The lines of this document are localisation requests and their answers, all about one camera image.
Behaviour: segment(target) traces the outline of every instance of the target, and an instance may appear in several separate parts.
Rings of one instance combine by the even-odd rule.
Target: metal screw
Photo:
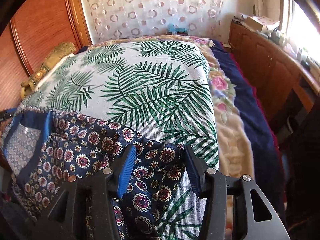
[[[71,175],[68,177],[68,181],[70,181],[70,182],[74,182],[76,179],[77,179],[77,176],[75,176],[75,175]]]
[[[207,169],[207,173],[209,173],[209,174],[216,174],[216,172],[217,171],[214,168]]]
[[[245,174],[245,175],[242,176],[242,179],[245,180],[245,181],[250,181],[251,177],[249,175]]]
[[[110,168],[105,168],[102,170],[103,174],[110,174],[112,172],[112,169]]]

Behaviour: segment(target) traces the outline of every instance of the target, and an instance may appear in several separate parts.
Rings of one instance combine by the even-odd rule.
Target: bed
[[[276,142],[254,89],[218,41],[164,35],[85,47],[65,57],[20,107],[78,111],[119,122],[151,140],[191,144],[197,156],[225,175],[255,178],[282,214]],[[15,171],[15,160],[6,158]],[[154,225],[162,238],[193,239],[205,202],[191,192],[186,174],[175,190],[160,216],[154,215]],[[229,236],[231,229],[229,199]]]

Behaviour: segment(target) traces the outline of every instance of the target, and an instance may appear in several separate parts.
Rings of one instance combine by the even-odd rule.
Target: pink rose
[[[227,111],[227,106],[224,103],[218,104],[217,108],[222,112],[226,112]]]
[[[217,90],[228,89],[228,83],[222,77],[213,78],[212,84],[216,87]]]

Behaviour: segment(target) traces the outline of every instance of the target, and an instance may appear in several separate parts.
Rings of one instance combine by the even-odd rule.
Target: wooden cabinet
[[[241,25],[231,23],[229,43],[245,78],[257,89],[270,121],[298,79],[297,66],[277,45]]]

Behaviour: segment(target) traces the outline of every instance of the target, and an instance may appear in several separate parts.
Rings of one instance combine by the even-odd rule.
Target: patterned garment
[[[41,211],[48,207],[70,175],[79,178],[93,176],[97,171],[109,167],[129,144],[133,144],[137,158],[127,192],[122,199],[114,199],[117,225],[121,239],[157,239],[159,235],[155,225],[167,210],[185,170],[181,158],[183,146],[148,140],[139,132],[119,123],[74,111],[48,111],[21,106],[9,126],[14,130],[15,122],[19,122],[18,128],[13,135],[10,135],[10,129],[3,135],[6,157],[12,141],[25,135],[20,128],[23,120],[17,121],[15,118],[23,114],[22,119],[32,119],[39,113],[48,113],[49,117],[46,117],[49,122],[41,129],[42,134],[46,127],[52,129],[45,140],[41,137],[37,140],[33,156],[12,187],[17,199],[33,219],[36,220]],[[34,134],[35,130],[39,131],[33,127],[27,128],[27,136]],[[16,143],[18,156],[23,155],[23,145],[23,140]],[[12,160],[11,167],[16,165],[17,161]],[[90,202],[89,197],[86,224],[87,236],[93,238]]]
[[[191,144],[218,169],[209,71],[199,47],[190,42],[149,38],[102,44],[70,57],[23,103],[118,122],[164,143]],[[181,185],[160,219],[162,238],[199,233],[205,200],[192,193],[186,174]]]

